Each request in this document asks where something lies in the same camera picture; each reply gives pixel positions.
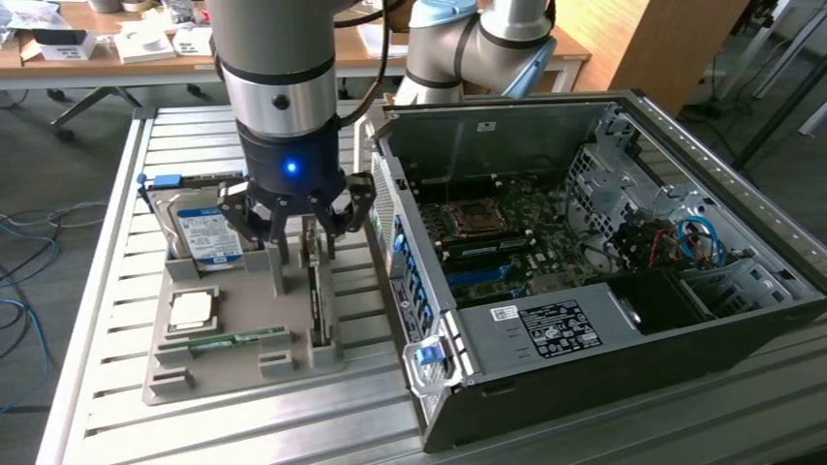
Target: wire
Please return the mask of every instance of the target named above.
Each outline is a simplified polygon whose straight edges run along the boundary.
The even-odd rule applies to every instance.
[[[6,215],[4,213],[0,213],[0,218],[1,218],[0,223],[2,223],[4,221],[8,221],[12,226],[16,226],[18,228],[24,228],[28,226],[40,226],[40,225],[46,225],[46,224],[53,227],[57,227],[56,221],[58,220],[58,218],[61,218],[62,216],[66,216],[73,211],[77,211],[85,208],[92,208],[96,206],[108,206],[108,203],[105,201],[82,201],[81,203],[76,203],[74,205],[65,207],[65,208],[58,208],[57,210],[46,210],[42,208],[36,208],[32,210],[25,210],[18,213],[14,213],[13,215]],[[20,215],[32,213],[32,212],[45,212],[46,217],[42,219],[38,219],[34,221],[26,221],[26,222],[16,221],[13,219],[14,217]],[[61,222],[61,227],[68,230],[74,229],[74,228],[86,228],[89,226],[94,226],[102,221],[104,221],[104,218],[101,217],[96,220],[86,221],[82,223],[66,224],[65,222]]]
[[[9,270],[6,269],[5,266],[2,266],[0,264],[0,272],[4,273],[4,275],[6,276],[12,276],[12,272],[9,272]],[[25,306],[25,308],[34,313],[34,309],[32,307],[30,301],[28,300],[28,296],[25,295],[25,292],[22,291],[22,287],[20,284],[14,283],[12,285],[12,289],[14,291],[14,293],[17,294],[17,301],[22,303],[22,305]],[[20,334],[17,335],[17,338],[14,339],[14,342],[12,343],[12,345],[9,346],[9,348],[0,353],[0,358],[5,357],[20,345],[20,343],[22,342],[22,339],[25,338],[25,335],[28,334],[28,328],[29,328],[29,318],[24,318],[22,319],[22,328],[20,330]],[[60,370],[61,368],[61,364],[57,362],[57,360],[54,359],[54,356],[52,355],[52,352],[49,351],[49,345],[46,344],[46,354],[49,355],[49,361],[52,362],[52,364],[54,365],[54,367]]]
[[[0,224],[2,224],[2,223],[8,220],[8,218],[14,218],[16,216],[20,216],[21,214],[28,213],[28,212],[32,212],[32,211],[38,211],[38,210],[24,210],[24,211],[21,211],[21,212],[18,212],[18,213],[16,213],[16,214],[13,214],[13,215],[8,216],[5,219],[0,220]],[[60,220],[58,220],[58,226],[54,228],[54,232],[52,233],[52,240],[57,241],[57,236],[60,235],[61,230],[62,230],[62,228],[61,228],[61,225],[60,225]],[[6,270],[6,271],[1,271],[4,274],[2,274],[2,277],[0,277],[0,281],[5,280],[5,279],[6,279],[6,278],[8,278],[8,277],[13,274],[13,273],[16,273],[16,272],[17,272],[17,271],[18,271],[18,270],[24,267],[24,266],[26,266],[28,264],[30,264],[30,262],[32,262],[32,261],[33,261],[37,257],[40,257],[40,255],[41,255],[41,254],[46,251],[46,249],[49,248],[49,246],[50,246],[50,245],[52,245],[52,244],[45,243],[45,244],[42,245],[42,247],[40,247],[40,249],[38,249],[38,250],[37,250],[37,251],[36,251],[36,252],[34,252],[34,253],[33,253],[33,254],[28,257],[28,259],[25,259],[25,260],[24,260],[24,261],[22,261],[22,262],[17,265],[17,266],[14,266],[14,268],[12,268],[12,270],[10,270],[10,271],[8,271],[8,270]]]
[[[555,23],[557,22],[557,0],[548,0],[548,5],[545,5],[545,18],[552,23],[552,29],[555,29]]]
[[[358,107],[352,111],[352,113],[341,118],[338,122],[338,127],[345,128],[352,123],[354,123],[361,115],[368,111],[370,105],[373,105],[373,99],[376,98],[376,94],[378,93],[378,88],[382,85],[382,79],[385,77],[385,69],[388,68],[388,47],[390,46],[390,25],[389,25],[389,17],[388,17],[388,0],[382,0],[382,54],[380,58],[378,64],[378,72],[376,74],[376,79],[373,79],[373,83],[370,84],[370,88],[364,94],[364,98],[361,99],[361,103]]]
[[[382,0],[382,9],[377,12],[370,13],[369,15],[354,17],[353,19],[342,19],[341,21],[333,21],[333,27],[336,29],[342,29],[345,27],[358,26],[361,24],[366,24],[370,21],[381,18],[382,21],[388,22],[388,13],[392,13],[396,10],[405,0],[396,0],[392,5],[388,5],[388,0]]]
[[[692,232],[684,235],[677,243],[683,244],[684,242],[689,241],[695,237],[705,237],[707,239],[709,239],[709,257],[712,257],[715,255],[715,243],[712,242],[712,236],[707,234],[705,232]]]
[[[30,271],[22,278],[18,278],[17,280],[14,280],[10,275],[5,275],[2,277],[2,280],[0,280],[0,281],[8,281],[8,282],[0,283],[0,288],[8,288],[9,286],[13,286],[13,285],[21,283],[22,281],[30,279],[32,277],[34,277],[54,262],[54,260],[57,258],[57,255],[60,253],[61,247],[60,247],[57,241],[53,240],[50,237],[44,237],[41,235],[22,234],[21,232],[16,232],[14,230],[12,230],[2,223],[0,223],[0,230],[5,231],[8,234],[10,234],[12,236],[14,236],[17,238],[42,240],[42,241],[48,242],[49,246],[52,247],[52,254],[49,255],[49,258],[46,259],[46,261],[40,265],[38,268],[36,268],[33,271]]]
[[[685,254],[687,257],[689,257],[691,259],[695,260],[695,256],[692,255],[691,250],[688,250],[688,246],[681,241],[681,239],[683,239],[681,224],[683,223],[691,223],[691,222],[700,224],[707,229],[708,234],[711,236],[711,240],[712,240],[712,250],[713,250],[713,254],[712,255],[716,256],[715,264],[716,264],[716,266],[720,266],[723,261],[724,261],[724,250],[723,250],[723,247],[721,247],[721,242],[719,241],[719,235],[717,235],[717,233],[715,231],[715,227],[712,226],[712,223],[709,223],[709,220],[707,220],[705,218],[703,218],[700,216],[687,216],[676,224],[676,234],[675,234],[675,236],[677,237],[677,241],[679,241],[679,245],[681,247],[683,253]]]
[[[665,233],[668,233],[672,229],[667,228],[663,230],[657,230],[657,232],[655,233],[655,238],[651,241],[651,250],[648,251],[648,267],[653,268],[655,267],[655,255],[657,252],[657,243],[660,241],[660,236]]]
[[[28,97],[28,89],[25,89],[25,92],[22,92],[22,97],[20,97],[20,100],[17,100],[16,102],[12,101],[12,107],[14,105],[20,105],[22,102],[25,102],[25,98]]]
[[[580,248],[583,250],[591,250],[592,252],[603,255],[607,259],[608,259],[608,272],[611,272],[611,267],[612,267],[612,261],[617,262],[617,266],[621,263],[621,259],[620,257],[617,257],[616,255],[605,252],[604,250],[599,249],[597,247],[595,247],[593,245],[589,244],[584,244],[583,242],[580,242]]]
[[[40,355],[42,356],[42,381],[34,386],[18,399],[8,404],[2,409],[0,409],[0,415],[9,412],[17,404],[20,404],[45,384],[49,380],[49,355],[46,350],[46,342],[42,337],[42,327],[40,326],[40,321],[37,320],[37,315],[30,309],[22,304],[22,302],[17,300],[12,300],[9,298],[0,298],[0,303],[5,303],[8,305],[13,305],[21,311],[25,312],[26,319],[30,321],[34,327],[34,333],[37,335],[37,341],[40,342]]]

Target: white box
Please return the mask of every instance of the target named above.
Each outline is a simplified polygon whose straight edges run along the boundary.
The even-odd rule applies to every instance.
[[[88,31],[37,31],[34,41],[42,58],[48,61],[88,60],[97,42]]]
[[[162,32],[121,32],[114,36],[114,46],[122,64],[162,60],[177,56],[166,34]]]
[[[212,27],[178,29],[172,38],[172,47],[178,55],[212,56]]]

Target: white label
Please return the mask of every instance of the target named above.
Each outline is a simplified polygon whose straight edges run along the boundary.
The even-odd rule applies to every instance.
[[[496,129],[496,121],[485,121],[484,123],[476,123],[476,131],[478,133],[489,133]]]
[[[490,309],[490,316],[494,322],[509,320],[517,317],[517,306],[509,305],[508,307],[497,307]]]
[[[213,269],[241,259],[241,243],[218,208],[194,208],[177,212],[192,258]]]

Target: hard drive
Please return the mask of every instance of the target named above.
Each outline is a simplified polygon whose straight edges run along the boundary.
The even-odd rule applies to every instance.
[[[196,177],[170,174],[156,176],[145,188],[169,255],[193,259],[200,271],[242,266],[242,252],[256,250],[256,244],[234,232],[216,205],[218,184],[241,180],[240,173]]]

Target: office chair wheel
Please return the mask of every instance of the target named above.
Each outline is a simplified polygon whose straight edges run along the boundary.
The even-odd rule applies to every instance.
[[[204,92],[201,91],[201,88],[197,85],[194,85],[194,84],[186,84],[185,85],[185,91],[193,97],[204,97]]]
[[[74,141],[74,132],[69,129],[57,129],[54,131],[54,137],[62,142],[72,142]]]
[[[46,95],[49,96],[49,98],[53,101],[56,101],[56,102],[65,102],[65,94],[62,93],[61,90],[48,89],[46,90]]]

